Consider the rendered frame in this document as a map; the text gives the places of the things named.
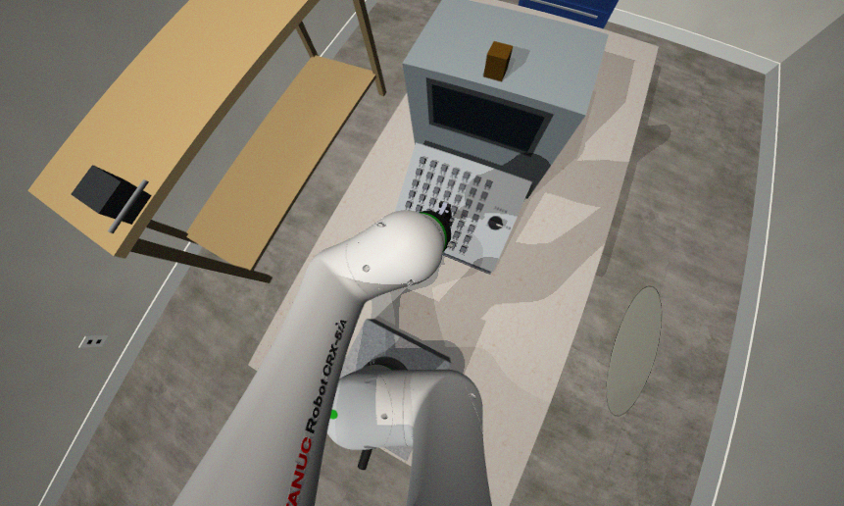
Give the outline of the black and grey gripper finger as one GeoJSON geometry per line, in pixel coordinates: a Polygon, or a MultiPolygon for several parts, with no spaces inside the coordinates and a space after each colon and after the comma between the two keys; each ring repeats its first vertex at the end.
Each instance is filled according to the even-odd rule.
{"type": "Polygon", "coordinates": [[[439,210],[439,214],[440,214],[440,215],[442,215],[442,214],[443,214],[443,212],[445,213],[445,215],[446,215],[446,216],[445,216],[445,219],[447,220],[447,222],[448,222],[449,226],[451,226],[451,225],[453,224],[453,220],[450,220],[450,219],[452,218],[452,214],[451,214],[451,204],[448,204],[448,203],[446,203],[446,202],[440,201],[440,202],[439,202],[439,208],[438,208],[438,210],[439,210]],[[449,219],[449,220],[448,220],[448,219],[449,219]]]}

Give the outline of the dark grey control console with keypad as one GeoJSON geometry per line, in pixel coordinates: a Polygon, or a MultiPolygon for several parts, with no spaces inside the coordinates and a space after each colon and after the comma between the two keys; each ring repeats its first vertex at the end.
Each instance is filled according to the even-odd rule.
{"type": "Polygon", "coordinates": [[[493,273],[523,201],[586,116],[608,36],[441,0],[402,63],[415,148],[395,212],[451,204],[442,255],[493,273]]]}

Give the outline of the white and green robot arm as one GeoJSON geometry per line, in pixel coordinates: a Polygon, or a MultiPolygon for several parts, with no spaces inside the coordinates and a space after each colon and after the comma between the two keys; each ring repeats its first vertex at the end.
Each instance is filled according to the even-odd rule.
{"type": "Polygon", "coordinates": [[[414,436],[406,506],[492,506],[482,400],[471,379],[408,370],[391,357],[340,379],[365,303],[431,277],[450,240],[440,214],[404,210],[317,254],[173,506],[315,506],[326,434],[363,450],[360,470],[374,448],[413,446],[414,436]]]}

